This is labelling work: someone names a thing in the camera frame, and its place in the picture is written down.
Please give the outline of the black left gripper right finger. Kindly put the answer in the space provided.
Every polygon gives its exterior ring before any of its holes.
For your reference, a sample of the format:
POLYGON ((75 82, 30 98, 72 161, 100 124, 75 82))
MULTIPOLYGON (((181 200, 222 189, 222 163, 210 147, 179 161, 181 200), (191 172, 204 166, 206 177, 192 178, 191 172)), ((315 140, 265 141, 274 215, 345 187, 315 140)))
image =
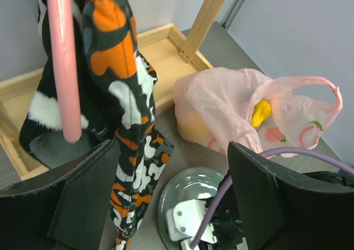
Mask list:
POLYGON ((227 157, 249 249, 353 248, 353 187, 305 176, 237 143, 227 157))

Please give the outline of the pink plastic bag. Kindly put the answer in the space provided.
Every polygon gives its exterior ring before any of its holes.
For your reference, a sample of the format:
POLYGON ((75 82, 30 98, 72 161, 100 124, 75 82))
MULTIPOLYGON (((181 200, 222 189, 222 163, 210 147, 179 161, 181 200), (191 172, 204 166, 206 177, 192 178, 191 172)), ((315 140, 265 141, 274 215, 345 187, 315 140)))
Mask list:
POLYGON ((280 147, 313 149, 342 110, 340 89, 318 76, 271 79, 255 69, 218 67, 178 79, 173 101, 178 115, 195 111, 212 138, 207 148, 219 153, 230 142, 256 153, 280 147), (258 128, 251 125, 262 99, 272 114, 258 128))

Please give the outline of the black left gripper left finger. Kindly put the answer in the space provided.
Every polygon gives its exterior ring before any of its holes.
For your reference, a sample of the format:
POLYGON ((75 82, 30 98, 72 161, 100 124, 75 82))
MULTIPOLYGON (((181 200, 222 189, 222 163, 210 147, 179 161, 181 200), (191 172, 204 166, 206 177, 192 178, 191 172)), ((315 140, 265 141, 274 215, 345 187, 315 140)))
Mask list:
POLYGON ((1 190, 1 249, 99 249, 120 150, 88 153, 1 190))

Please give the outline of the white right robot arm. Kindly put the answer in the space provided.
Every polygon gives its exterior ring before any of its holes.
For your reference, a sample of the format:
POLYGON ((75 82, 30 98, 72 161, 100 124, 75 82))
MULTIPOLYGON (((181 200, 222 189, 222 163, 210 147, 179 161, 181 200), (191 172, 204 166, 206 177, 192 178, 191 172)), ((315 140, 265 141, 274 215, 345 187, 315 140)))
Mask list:
MULTIPOLYGON (((353 175, 318 171, 305 173, 325 183, 353 187, 353 175)), ((179 249, 192 249, 192 241, 211 205, 213 197, 185 200, 166 211, 169 240, 179 249)), ((194 249, 240 249, 246 243, 233 188, 229 187, 216 206, 210 222, 194 249)))

